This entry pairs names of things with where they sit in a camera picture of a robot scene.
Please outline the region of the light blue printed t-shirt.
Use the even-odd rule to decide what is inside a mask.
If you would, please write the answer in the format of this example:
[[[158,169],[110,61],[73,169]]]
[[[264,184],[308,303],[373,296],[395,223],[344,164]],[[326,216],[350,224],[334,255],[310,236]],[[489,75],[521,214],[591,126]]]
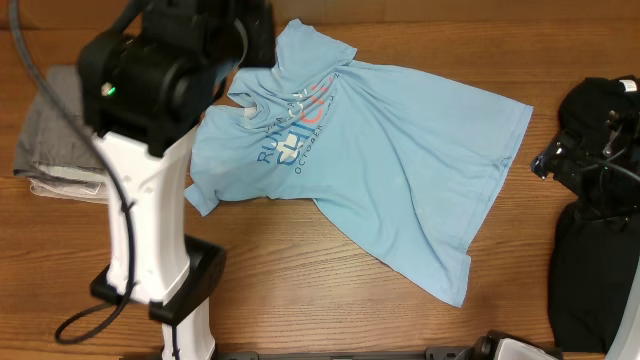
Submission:
[[[359,61],[299,20],[276,65],[244,68],[205,113],[186,199],[308,198],[347,237],[461,306],[468,249],[505,182],[531,106],[437,75]]]

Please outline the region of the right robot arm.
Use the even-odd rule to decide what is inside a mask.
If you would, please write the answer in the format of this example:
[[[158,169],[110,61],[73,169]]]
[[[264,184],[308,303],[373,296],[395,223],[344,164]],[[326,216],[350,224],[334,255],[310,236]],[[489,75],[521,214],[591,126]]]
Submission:
[[[577,195],[555,228],[548,316],[555,344],[489,331],[466,359],[556,360],[564,352],[639,356],[639,140],[615,131],[594,151],[569,129],[531,163]]]

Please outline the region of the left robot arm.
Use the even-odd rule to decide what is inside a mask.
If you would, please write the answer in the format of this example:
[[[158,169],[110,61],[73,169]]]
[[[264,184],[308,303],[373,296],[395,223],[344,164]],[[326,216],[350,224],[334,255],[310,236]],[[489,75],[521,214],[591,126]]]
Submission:
[[[94,297],[145,304],[165,359],[212,359],[209,298],[225,251],[184,231],[184,185],[202,114],[237,67],[275,63],[273,9],[262,0],[127,5],[77,67],[83,115],[108,173],[109,265]]]

